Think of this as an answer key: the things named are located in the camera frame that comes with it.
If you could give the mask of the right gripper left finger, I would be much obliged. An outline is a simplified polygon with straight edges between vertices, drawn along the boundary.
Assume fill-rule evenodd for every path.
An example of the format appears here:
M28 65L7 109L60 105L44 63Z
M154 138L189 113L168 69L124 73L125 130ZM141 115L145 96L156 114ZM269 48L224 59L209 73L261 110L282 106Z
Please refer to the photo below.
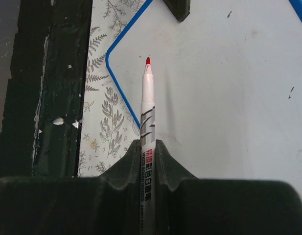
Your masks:
M98 177L0 178L0 235L136 235L140 141Z

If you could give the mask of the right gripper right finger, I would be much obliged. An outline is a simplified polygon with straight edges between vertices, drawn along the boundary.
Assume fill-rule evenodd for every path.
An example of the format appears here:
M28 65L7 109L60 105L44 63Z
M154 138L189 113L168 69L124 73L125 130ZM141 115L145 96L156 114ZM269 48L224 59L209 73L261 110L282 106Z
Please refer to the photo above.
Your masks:
M302 235L302 201L281 181L199 179L156 142L160 235Z

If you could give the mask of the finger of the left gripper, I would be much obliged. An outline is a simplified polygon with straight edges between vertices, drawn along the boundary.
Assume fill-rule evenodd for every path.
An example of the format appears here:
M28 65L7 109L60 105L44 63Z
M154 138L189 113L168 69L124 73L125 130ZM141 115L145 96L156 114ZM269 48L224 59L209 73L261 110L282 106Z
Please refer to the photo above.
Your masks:
M163 0L178 22L183 22L190 14L190 0Z

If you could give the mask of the red whiteboard marker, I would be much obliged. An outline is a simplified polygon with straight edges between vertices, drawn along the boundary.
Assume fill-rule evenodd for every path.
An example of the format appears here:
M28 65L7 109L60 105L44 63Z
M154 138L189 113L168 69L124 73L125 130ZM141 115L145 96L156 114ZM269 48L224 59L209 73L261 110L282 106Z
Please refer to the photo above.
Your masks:
M150 58L147 57L142 77L140 109L140 235L155 235L157 233L155 212L155 146L154 77L151 70Z

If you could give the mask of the blue framed whiteboard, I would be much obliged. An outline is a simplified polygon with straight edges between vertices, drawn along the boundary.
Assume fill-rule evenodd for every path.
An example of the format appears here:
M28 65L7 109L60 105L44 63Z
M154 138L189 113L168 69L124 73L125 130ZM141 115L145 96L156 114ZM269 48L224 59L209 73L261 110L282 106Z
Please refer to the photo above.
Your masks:
M153 1L109 57L136 115L151 60L156 137L199 178L289 183L302 198L302 23L287 0Z

